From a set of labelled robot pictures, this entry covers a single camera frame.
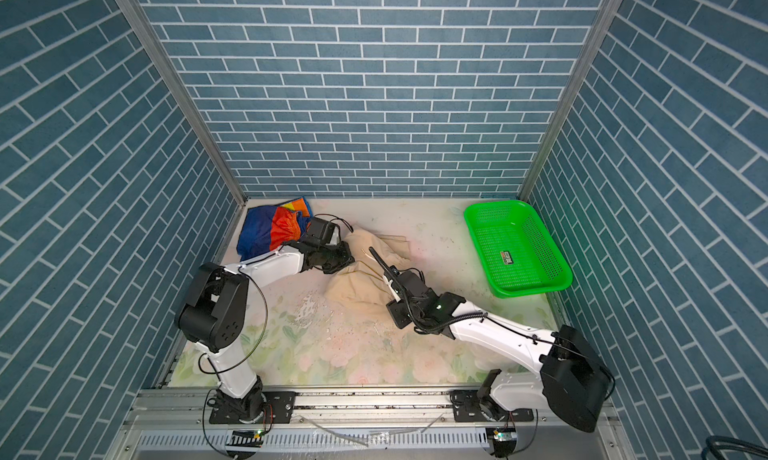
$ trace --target metal corner post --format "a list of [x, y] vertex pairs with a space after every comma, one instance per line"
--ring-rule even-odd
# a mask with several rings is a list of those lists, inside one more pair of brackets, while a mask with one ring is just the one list
[[187, 88], [184, 87], [184, 82], [181, 80], [181, 77], [179, 77], [174, 64], [170, 62], [168, 54], [160, 43], [158, 34], [155, 33], [152, 28], [147, 14], [141, 8], [141, 5], [139, 5], [139, 1], [114, 1], [117, 3], [118, 7], [120, 7], [120, 11], [139, 38], [141, 45], [144, 47], [147, 55], [149, 55], [155, 68], [160, 73], [160, 77], [162, 77], [165, 85], [168, 87], [170, 94], [176, 99], [179, 109], [181, 109], [181, 112], [184, 114], [184, 118], [187, 119], [192, 126], [192, 129], [195, 131], [195, 134], [197, 134], [197, 139], [200, 141], [200, 144], [203, 145], [205, 151], [208, 152], [208, 156], [216, 166], [216, 170], [221, 174], [221, 177], [224, 179], [226, 186], [230, 189], [235, 201], [238, 205], [244, 206], [246, 195], [243, 188], [230, 170], [230, 167], [226, 164], [226, 160], [221, 154], [221, 150], [219, 150], [219, 147], [216, 145], [216, 141], [210, 133], [203, 116], [200, 115], [200, 111], [197, 110], [197, 106], [192, 101], [189, 92], [187, 92]]
[[538, 151], [531, 161], [531, 168], [528, 169], [528, 173], [525, 175], [525, 179], [523, 179], [523, 185], [518, 193], [519, 200], [528, 201], [528, 198], [531, 196], [533, 187], [536, 185], [538, 177], [542, 174], [542, 169], [549, 157], [549, 153], [552, 151], [554, 143], [558, 139], [558, 134], [560, 134], [563, 128], [565, 119], [571, 111], [571, 106], [573, 106], [574, 100], [576, 100], [581, 84], [584, 83], [584, 79], [589, 73], [589, 68], [594, 58], [598, 55], [600, 45], [602, 45], [605, 39], [605, 34], [608, 32], [610, 23], [613, 22], [621, 1], [603, 0], [600, 5], [598, 15], [595, 17], [594, 24], [587, 35], [587, 39], [584, 41], [584, 46], [581, 48], [581, 53], [576, 60], [573, 72], [568, 78], [568, 84], [563, 89], [558, 107], [554, 110], [552, 120], [542, 137], [542, 143], [539, 145]]

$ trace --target beige cloth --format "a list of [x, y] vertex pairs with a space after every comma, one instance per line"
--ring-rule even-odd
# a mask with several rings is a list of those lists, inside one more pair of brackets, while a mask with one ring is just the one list
[[326, 299], [342, 303], [354, 311], [369, 314], [386, 313], [386, 304], [392, 292], [384, 283], [384, 271], [376, 263], [368, 247], [373, 247], [387, 265], [399, 270], [411, 266], [411, 249], [405, 237], [397, 235], [376, 236], [355, 227], [344, 241], [350, 245], [355, 263], [338, 271], [326, 288]]

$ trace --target folded garment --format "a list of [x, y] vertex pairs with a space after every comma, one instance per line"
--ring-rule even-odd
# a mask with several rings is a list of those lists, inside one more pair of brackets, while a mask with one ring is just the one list
[[392, 293], [382, 278], [384, 271], [368, 247], [376, 249], [387, 265], [405, 270], [411, 266], [408, 241], [400, 236], [376, 236], [358, 226], [355, 226], [354, 233], [344, 237], [344, 241], [350, 245], [355, 263], [331, 278], [326, 288], [326, 299], [361, 313], [386, 313], [386, 304], [392, 300]]
[[262, 205], [249, 208], [237, 239], [240, 261], [272, 251], [283, 242], [299, 240], [309, 223], [309, 217], [285, 207]]

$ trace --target green basket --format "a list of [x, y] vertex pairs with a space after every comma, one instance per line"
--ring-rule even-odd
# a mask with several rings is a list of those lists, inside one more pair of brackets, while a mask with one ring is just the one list
[[571, 267], [530, 205], [518, 200], [470, 205], [464, 219], [496, 297], [561, 291], [571, 285]]

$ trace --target black motor housing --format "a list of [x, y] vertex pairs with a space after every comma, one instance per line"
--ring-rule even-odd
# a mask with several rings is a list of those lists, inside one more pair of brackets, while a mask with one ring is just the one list
[[611, 383], [610, 370], [573, 327], [563, 325], [556, 337], [556, 345], [540, 358], [543, 394], [552, 412], [568, 425], [594, 432]]

